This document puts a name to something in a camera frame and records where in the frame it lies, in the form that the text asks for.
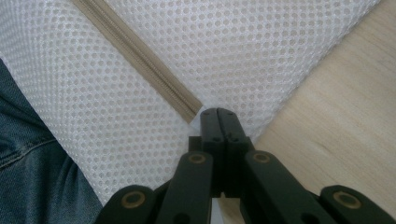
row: light wood surface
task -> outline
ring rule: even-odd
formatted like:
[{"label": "light wood surface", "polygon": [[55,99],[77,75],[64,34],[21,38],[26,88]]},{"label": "light wood surface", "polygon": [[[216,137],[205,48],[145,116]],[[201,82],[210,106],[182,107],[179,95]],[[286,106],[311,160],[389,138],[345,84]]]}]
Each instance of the light wood surface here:
[{"label": "light wood surface", "polygon": [[[383,0],[286,102],[256,148],[309,190],[344,185],[396,217],[396,1]],[[221,199],[225,223],[244,223]]]}]

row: zipper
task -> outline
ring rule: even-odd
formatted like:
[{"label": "zipper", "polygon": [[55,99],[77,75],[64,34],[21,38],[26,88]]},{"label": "zipper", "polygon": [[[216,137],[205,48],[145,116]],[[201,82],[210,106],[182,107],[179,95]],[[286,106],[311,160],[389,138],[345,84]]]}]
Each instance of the zipper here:
[{"label": "zipper", "polygon": [[136,71],[190,123],[202,103],[103,0],[73,0]]}]

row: honeycomb mesh pattern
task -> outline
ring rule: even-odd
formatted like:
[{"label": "honeycomb mesh pattern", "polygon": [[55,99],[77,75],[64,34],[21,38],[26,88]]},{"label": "honeycomb mesh pattern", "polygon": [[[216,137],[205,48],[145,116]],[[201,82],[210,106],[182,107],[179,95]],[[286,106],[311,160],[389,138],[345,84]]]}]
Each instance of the honeycomb mesh pattern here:
[{"label": "honeycomb mesh pattern", "polygon": [[[376,0],[108,1],[206,107],[262,133],[309,71]],[[102,203],[156,188],[189,124],[69,1],[2,1],[0,57]]]}]

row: denim fabric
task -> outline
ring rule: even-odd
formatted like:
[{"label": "denim fabric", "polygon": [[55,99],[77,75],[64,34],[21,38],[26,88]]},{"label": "denim fabric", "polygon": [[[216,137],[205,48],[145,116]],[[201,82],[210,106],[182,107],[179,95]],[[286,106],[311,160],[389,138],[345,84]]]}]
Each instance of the denim fabric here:
[{"label": "denim fabric", "polygon": [[93,223],[101,208],[0,60],[0,223]]}]

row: denim seam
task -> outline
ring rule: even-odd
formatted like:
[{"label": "denim seam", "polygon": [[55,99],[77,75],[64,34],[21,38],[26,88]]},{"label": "denim seam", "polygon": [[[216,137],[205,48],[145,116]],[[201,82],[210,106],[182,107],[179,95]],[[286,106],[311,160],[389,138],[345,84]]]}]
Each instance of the denim seam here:
[{"label": "denim seam", "polygon": [[56,139],[52,136],[51,137],[39,137],[33,141],[25,143],[22,147],[20,147],[16,151],[1,158],[0,170],[9,166],[11,163],[22,159],[24,156],[26,156],[32,150],[34,150],[38,147],[41,147],[43,145],[46,145],[48,143],[51,143],[51,142],[56,142]]}]

